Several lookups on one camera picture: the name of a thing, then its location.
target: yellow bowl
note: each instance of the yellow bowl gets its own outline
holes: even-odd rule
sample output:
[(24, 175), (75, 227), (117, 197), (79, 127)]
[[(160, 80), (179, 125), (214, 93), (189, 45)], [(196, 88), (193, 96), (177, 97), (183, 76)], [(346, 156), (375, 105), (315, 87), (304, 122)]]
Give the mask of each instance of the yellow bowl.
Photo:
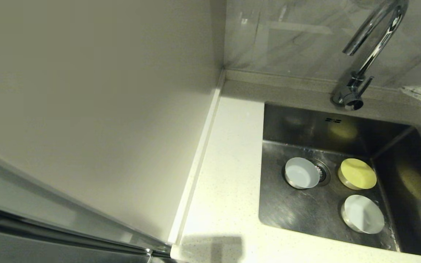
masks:
[(350, 189), (370, 189), (376, 185), (376, 173), (362, 160), (345, 159), (338, 172), (341, 182)]

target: backsplash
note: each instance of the backsplash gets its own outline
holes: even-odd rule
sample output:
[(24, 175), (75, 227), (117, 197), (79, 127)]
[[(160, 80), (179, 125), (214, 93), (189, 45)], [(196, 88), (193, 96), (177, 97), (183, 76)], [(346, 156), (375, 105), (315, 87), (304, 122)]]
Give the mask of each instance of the backsplash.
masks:
[[(389, 21), (353, 57), (347, 42), (382, 0), (227, 0), (225, 66), (277, 75), (341, 80), (357, 70)], [(421, 0), (411, 0), (398, 31), (366, 76), (372, 85), (421, 86)]]

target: bowl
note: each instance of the bowl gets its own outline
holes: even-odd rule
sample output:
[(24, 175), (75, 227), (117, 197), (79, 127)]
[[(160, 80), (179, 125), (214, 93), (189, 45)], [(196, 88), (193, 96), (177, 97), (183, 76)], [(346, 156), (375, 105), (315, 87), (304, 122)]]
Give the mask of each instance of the bowl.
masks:
[(349, 196), (341, 207), (344, 222), (359, 233), (376, 234), (384, 228), (381, 209), (369, 198), (361, 195)]
[(307, 189), (319, 183), (319, 172), (309, 160), (294, 157), (285, 164), (285, 178), (297, 189)]
[(337, 175), (345, 186), (353, 190), (373, 188), (377, 181), (374, 170), (364, 161), (354, 158), (345, 159)]

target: drain strainer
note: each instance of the drain strainer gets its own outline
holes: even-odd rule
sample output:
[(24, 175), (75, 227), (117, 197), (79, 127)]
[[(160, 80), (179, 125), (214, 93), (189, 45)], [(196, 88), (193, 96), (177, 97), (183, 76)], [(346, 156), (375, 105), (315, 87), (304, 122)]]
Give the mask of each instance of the drain strainer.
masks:
[(326, 185), (327, 183), (329, 183), (330, 180), (330, 172), (329, 169), (327, 168), (327, 166), (320, 160), (316, 160), (316, 159), (308, 159), (311, 163), (314, 164), (314, 166), (316, 166), (316, 169), (318, 170), (319, 173), (319, 183), (318, 186), (322, 186), (322, 185)]

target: faucet spout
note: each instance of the faucet spout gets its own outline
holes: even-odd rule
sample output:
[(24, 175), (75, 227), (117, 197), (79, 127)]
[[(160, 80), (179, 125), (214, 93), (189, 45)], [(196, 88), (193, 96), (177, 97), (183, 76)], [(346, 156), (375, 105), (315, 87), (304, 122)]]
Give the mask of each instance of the faucet spout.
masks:
[(333, 103), (345, 106), (345, 108), (348, 110), (358, 110), (363, 106), (363, 102), (361, 101), (361, 94), (365, 91), (368, 85), (365, 85), (361, 91), (359, 91), (358, 88), (365, 80), (366, 71), (376, 60), (379, 53), (381, 53), (383, 48), (386, 46), (402, 22), (406, 14), (408, 4), (408, 0), (385, 0), (380, 6), (371, 12), (365, 22), (361, 25), (356, 34), (344, 48), (343, 52), (346, 55), (353, 56), (365, 42), (371, 32), (377, 27), (377, 25), (388, 14), (393, 12), (391, 20), (384, 30), (383, 36), (380, 38), (370, 54), (366, 57), (366, 60), (361, 65), (360, 69), (352, 73), (352, 79), (349, 81), (348, 85), (338, 88), (337, 92), (332, 97)]

